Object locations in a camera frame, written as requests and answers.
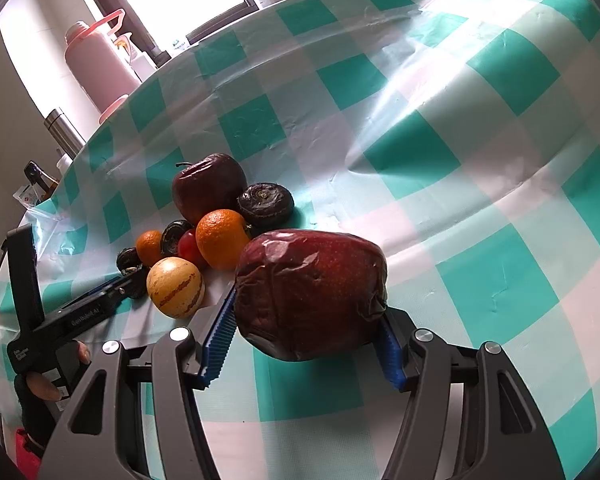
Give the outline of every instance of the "teal checkered pattern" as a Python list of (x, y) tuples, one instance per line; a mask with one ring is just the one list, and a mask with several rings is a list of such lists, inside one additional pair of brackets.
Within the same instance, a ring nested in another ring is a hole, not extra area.
[[(175, 163), (231, 153), (287, 186), (290, 226), (378, 243), (390, 304), (451, 343), (504, 345), (573, 479), (600, 446), (600, 12), (590, 0), (285, 0), (146, 81), (30, 211), (55, 308), (178, 217)], [(209, 275), (206, 301), (226, 276)], [(173, 321), (128, 301), (94, 348)], [(0, 408), (18, 410), (0, 270)], [(163, 478), (152, 391), (144, 424)], [(237, 335), (196, 392), (222, 478), (376, 480), (405, 398), (372, 349), (279, 362)]]

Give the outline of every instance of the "cherry tomato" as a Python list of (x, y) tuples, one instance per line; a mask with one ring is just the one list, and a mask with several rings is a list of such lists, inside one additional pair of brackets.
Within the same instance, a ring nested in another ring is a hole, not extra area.
[(198, 270), (208, 267), (208, 263), (200, 254), (198, 244), (196, 243), (196, 230), (189, 229), (178, 241), (178, 257), (194, 264)]

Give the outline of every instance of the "fruit pile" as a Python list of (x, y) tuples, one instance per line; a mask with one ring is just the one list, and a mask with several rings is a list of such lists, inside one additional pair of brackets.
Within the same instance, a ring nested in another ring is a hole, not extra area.
[(163, 232), (142, 233), (136, 246), (116, 259), (123, 274), (150, 267), (147, 292), (173, 318), (192, 316), (202, 303), (203, 270), (234, 270), (252, 230), (279, 226), (294, 211), (287, 189), (268, 182), (248, 187), (240, 164), (229, 155), (214, 153), (181, 165), (186, 167), (174, 177), (171, 192), (184, 219)]

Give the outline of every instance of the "pink bottle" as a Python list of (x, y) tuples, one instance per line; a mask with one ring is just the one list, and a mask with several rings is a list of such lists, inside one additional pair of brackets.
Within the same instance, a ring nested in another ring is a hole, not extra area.
[[(140, 86), (140, 79), (113, 45), (115, 33), (122, 26), (124, 17), (125, 11), (118, 9), (91, 27), (77, 22), (64, 35), (67, 43), (64, 60), (100, 112), (104, 112), (120, 96), (131, 94)], [(114, 18), (118, 22), (109, 34), (98, 29)]]

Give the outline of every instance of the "apple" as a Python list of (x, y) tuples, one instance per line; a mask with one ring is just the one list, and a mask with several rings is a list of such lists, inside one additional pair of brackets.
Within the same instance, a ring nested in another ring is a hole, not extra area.
[(373, 339), (386, 309), (386, 260), (354, 235), (300, 229), (247, 244), (235, 274), (240, 334), (277, 359), (303, 361)]
[(216, 209), (237, 210), (238, 197), (247, 187), (240, 164), (225, 153), (213, 153), (173, 177), (171, 194), (181, 215), (194, 226)]
[(189, 229), (178, 240), (178, 257), (191, 262), (199, 270), (204, 270), (209, 266), (200, 254), (200, 249), (196, 243), (195, 229)]

